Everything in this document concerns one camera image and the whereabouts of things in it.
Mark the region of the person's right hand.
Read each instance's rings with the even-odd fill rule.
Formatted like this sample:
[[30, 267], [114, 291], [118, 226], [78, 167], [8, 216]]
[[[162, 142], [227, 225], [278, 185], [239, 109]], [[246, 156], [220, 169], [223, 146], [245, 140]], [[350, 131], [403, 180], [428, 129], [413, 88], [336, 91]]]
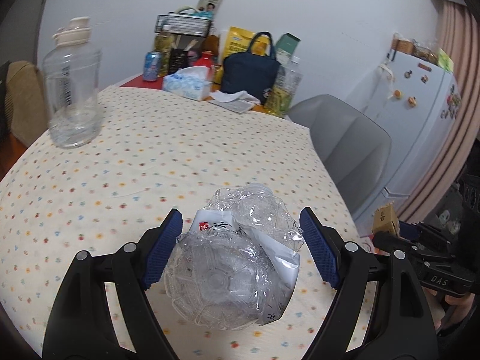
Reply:
[[462, 322], [472, 309], [475, 295], [467, 293], [464, 297], [443, 295], [433, 289], [423, 289], [433, 325], [437, 332]]

